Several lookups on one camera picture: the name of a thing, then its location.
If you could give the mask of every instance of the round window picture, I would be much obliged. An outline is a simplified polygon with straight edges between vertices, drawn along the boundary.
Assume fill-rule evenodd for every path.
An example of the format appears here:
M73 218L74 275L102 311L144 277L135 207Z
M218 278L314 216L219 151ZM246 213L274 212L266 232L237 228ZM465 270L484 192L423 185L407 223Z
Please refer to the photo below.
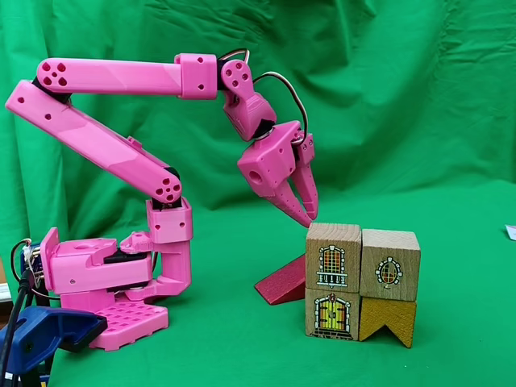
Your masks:
M377 275L378 282L387 285L397 285L400 281L400 277L403 276L400 264L396 262L392 256L380 262L375 274Z

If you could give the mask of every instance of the wooden toy block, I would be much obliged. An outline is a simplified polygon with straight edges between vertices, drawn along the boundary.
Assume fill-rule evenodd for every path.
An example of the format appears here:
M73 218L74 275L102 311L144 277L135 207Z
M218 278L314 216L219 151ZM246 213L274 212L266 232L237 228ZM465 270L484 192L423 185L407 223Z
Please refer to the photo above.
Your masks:
M420 261L415 233L363 229L360 295L416 301Z
M270 305L302 300L305 297L305 255L258 282L255 289Z
M312 223L306 236L306 288L358 293L361 248L360 226Z
M306 334L358 340L360 295L333 289L306 289Z
M407 347L412 347L416 302L362 297L360 341L382 327L388 327Z

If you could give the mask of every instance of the stacked wooden blocks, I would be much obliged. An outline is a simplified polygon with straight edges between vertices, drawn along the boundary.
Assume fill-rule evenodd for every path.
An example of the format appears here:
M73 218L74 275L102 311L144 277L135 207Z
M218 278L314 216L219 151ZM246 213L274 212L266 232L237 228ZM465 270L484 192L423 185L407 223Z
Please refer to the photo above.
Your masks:
M387 326L412 347L420 260L413 232L312 223L306 334L362 341Z

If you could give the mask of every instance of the window illustration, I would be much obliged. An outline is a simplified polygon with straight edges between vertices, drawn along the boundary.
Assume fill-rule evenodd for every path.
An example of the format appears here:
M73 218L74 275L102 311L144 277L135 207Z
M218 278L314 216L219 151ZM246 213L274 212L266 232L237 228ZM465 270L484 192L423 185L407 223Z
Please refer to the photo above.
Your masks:
M390 289L389 285L399 284L400 277L403 276L400 264L392 256L380 262L375 274L377 275L378 282L385 284L384 288L386 289Z
M344 273L344 250L328 246L319 250L319 280L317 285L347 286Z

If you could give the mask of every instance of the green cloth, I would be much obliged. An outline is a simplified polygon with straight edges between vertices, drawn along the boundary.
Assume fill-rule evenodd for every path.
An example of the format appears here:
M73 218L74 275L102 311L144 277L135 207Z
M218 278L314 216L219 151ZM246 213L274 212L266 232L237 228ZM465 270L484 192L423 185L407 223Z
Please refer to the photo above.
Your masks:
M51 386L512 385L516 6L512 0L1 0L1 95L48 56L171 62L252 51L296 87L314 133L319 222L415 231L414 346L304 334L304 302L253 285L304 251L306 230L256 198L223 99L73 96L181 174L193 284L170 327L118 352L58 352ZM257 89L299 119L279 81ZM145 196L0 110L0 254L21 238L124 238ZM9 278L11 290L16 286Z

